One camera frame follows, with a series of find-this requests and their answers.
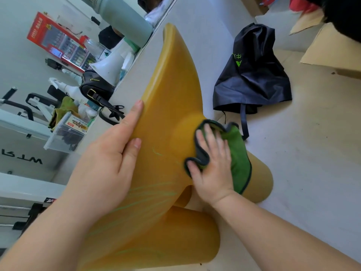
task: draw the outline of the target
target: left hand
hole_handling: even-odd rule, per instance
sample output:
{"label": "left hand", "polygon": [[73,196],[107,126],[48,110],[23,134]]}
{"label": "left hand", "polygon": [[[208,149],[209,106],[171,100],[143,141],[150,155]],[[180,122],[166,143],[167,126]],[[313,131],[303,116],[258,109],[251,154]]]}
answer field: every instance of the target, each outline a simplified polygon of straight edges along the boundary
{"label": "left hand", "polygon": [[129,138],[143,106],[137,101],[118,125],[88,146],[57,204],[62,202],[77,218],[94,223],[124,200],[142,143]]}

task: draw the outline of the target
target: hand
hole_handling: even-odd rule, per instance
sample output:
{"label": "hand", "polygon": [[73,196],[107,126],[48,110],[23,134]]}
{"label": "hand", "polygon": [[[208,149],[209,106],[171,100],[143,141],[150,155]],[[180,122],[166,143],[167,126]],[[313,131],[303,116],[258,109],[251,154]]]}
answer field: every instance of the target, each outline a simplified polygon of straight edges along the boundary
{"label": "hand", "polygon": [[129,114],[89,145],[59,198],[71,214],[95,222],[127,195],[142,141],[129,141],[143,109],[139,100]]}
{"label": "hand", "polygon": [[188,161],[194,187],[202,200],[210,205],[216,204],[230,194],[234,194],[231,173],[231,151],[227,141],[223,141],[219,131],[215,136],[209,124],[204,126],[206,139],[201,130],[196,131],[199,145],[208,153],[210,161],[201,173],[197,165]]}

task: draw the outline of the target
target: clear plastic container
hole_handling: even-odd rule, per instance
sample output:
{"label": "clear plastic container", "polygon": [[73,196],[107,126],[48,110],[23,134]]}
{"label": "clear plastic container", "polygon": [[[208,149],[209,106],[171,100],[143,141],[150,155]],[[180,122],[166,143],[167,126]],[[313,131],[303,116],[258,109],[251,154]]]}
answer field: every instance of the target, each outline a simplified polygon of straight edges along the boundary
{"label": "clear plastic container", "polygon": [[80,43],[83,44],[87,50],[89,50],[89,52],[97,59],[97,61],[101,61],[111,54],[111,51],[101,43],[92,40],[85,35],[80,37]]}
{"label": "clear plastic container", "polygon": [[75,117],[69,111],[56,125],[53,134],[44,145],[44,149],[72,153],[76,150],[87,131],[87,123]]}

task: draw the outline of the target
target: light green bottle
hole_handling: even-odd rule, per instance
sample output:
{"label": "light green bottle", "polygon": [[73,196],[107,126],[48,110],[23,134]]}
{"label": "light green bottle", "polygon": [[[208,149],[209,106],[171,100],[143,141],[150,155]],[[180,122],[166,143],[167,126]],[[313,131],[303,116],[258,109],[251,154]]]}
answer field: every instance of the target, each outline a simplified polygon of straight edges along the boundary
{"label": "light green bottle", "polygon": [[153,32],[150,23],[144,20],[123,0],[82,0],[116,30],[142,48]]}

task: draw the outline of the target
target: yellow plastic stool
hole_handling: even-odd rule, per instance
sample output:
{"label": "yellow plastic stool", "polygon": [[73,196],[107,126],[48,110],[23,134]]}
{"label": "yellow plastic stool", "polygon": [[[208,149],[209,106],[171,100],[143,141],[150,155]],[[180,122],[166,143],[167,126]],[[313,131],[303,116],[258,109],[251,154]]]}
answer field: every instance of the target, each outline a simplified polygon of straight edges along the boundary
{"label": "yellow plastic stool", "polygon": [[[123,270],[201,263],[219,249],[219,232],[205,213],[184,209],[192,180],[183,168],[195,156],[193,134],[205,119],[192,57],[176,27],[167,24],[157,67],[142,97],[133,137],[142,139],[130,192],[101,218],[84,242],[79,270]],[[253,173],[244,196],[259,202],[272,175],[250,154]]]}

